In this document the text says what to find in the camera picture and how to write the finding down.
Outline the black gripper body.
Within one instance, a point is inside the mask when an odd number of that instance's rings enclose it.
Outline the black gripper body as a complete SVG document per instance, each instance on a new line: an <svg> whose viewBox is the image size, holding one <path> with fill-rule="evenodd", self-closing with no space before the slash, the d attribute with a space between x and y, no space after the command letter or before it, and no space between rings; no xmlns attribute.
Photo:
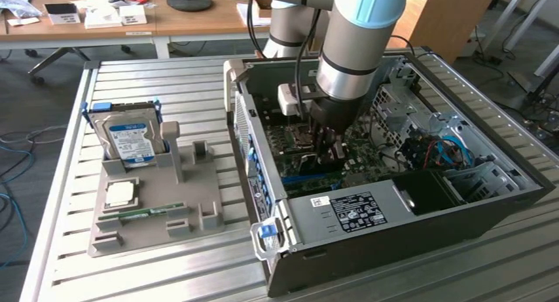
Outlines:
<svg viewBox="0 0 559 302"><path fill-rule="evenodd" d="M310 115L318 124L336 132L345 132L358 117L361 98L344 101L321 98L313 101Z"/></svg>

